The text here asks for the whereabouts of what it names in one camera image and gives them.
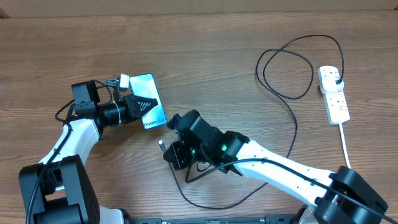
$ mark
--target power strip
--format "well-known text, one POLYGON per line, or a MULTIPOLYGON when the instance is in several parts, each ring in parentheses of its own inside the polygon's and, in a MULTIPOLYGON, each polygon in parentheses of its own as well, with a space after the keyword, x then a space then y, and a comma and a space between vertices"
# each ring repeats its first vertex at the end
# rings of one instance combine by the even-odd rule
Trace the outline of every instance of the power strip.
POLYGON ((336 84, 335 80, 340 78, 340 76, 338 69, 332 66, 320 67, 318 70, 318 77, 329 124, 337 124, 339 126, 344 157, 347 167, 351 168, 343 132, 343 123, 350 119, 347 101, 343 91, 344 82, 336 84))

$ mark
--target white cable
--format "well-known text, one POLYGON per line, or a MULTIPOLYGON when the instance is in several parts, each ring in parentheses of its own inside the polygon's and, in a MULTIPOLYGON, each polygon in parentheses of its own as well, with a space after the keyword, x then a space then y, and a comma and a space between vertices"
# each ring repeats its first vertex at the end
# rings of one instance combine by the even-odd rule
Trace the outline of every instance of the white cable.
POLYGON ((120 117, 119 107, 118 107, 118 105, 116 104, 115 101, 113 101, 113 103, 115 104, 116 108, 118 109, 118 113, 119 113, 119 124, 121 124, 121 123, 122 123, 122 119, 121 119, 121 117, 120 117))
POLYGON ((340 128, 341 143, 343 145, 344 158, 346 159, 347 167, 351 168, 351 164, 349 163, 349 159, 348 159, 348 153, 347 153, 347 147, 346 147, 346 139, 344 137, 344 131, 343 131, 343 124, 339 123, 338 127, 340 128))

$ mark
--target wooden table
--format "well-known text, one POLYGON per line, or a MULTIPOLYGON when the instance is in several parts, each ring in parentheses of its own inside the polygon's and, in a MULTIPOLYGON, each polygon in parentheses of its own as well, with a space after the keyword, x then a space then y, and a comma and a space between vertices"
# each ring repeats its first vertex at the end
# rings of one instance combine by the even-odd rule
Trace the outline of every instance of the wooden table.
MULTIPOLYGON (((222 131, 239 131, 285 155, 294 123, 255 79, 254 67, 266 49, 308 34, 332 35, 343 47, 351 164, 398 219, 397 21, 395 11, 1 19, 0 222, 24 223, 18 173, 53 147, 62 131, 53 116, 72 99, 70 85, 86 80, 153 73, 169 118, 196 109, 222 131)), ((336 45, 326 38, 303 39, 289 49, 308 57, 315 70, 341 66, 336 45)), ((273 87, 292 96, 304 92, 310 75, 308 64, 292 55, 276 56, 267 69, 273 87)), ((288 102, 298 119, 290 158, 320 169, 344 165, 316 71, 308 94, 288 102)), ((302 205, 267 186, 229 210, 193 207, 181 198, 159 139, 170 144, 176 136, 166 127, 144 131, 135 122, 127 135, 95 145, 85 167, 101 205, 160 218, 258 217, 295 213, 302 205)), ((185 184, 184 175, 177 172, 187 197, 208 206, 237 202, 261 184, 220 172, 185 184)))

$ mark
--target plug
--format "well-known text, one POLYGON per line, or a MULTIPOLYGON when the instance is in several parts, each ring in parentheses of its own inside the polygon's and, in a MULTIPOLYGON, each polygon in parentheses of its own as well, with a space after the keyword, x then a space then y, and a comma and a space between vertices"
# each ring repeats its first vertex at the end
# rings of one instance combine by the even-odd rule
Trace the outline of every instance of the plug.
POLYGON ((126 91, 129 88, 130 76, 125 74, 120 74, 119 87, 121 91, 126 91))
POLYGON ((344 88, 344 81, 340 80, 338 69, 325 65, 318 69, 319 87, 323 94, 341 91, 344 88))

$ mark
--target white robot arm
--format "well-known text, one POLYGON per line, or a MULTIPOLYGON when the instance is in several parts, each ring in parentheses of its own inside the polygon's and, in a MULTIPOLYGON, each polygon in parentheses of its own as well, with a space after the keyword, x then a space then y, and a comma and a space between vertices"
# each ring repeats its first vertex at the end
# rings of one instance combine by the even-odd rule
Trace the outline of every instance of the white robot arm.
MULTIPOLYGON (((337 173, 301 165, 270 152, 248 137, 210 126, 193 110, 167 123, 179 140, 165 150, 164 159, 175 170, 196 162, 209 162, 212 170, 229 170, 268 182, 307 205, 313 220, 300 223, 375 224, 386 218, 387 203, 355 171, 340 167, 337 173)), ((186 182, 197 180, 206 173, 186 182)))
MULTIPOLYGON (((86 163, 88 154, 90 153, 93 146, 100 140, 100 132, 93 119, 79 119, 76 121, 71 121, 70 126, 72 127, 72 132, 67 139, 65 145, 62 147, 60 153, 55 157, 52 162, 61 161, 67 156, 79 155, 83 164, 86 163)), ((68 133, 68 126, 63 126, 63 132, 60 139, 55 143, 53 149, 47 154, 39 163, 46 164, 50 159, 54 150, 59 147, 62 140, 68 133)))

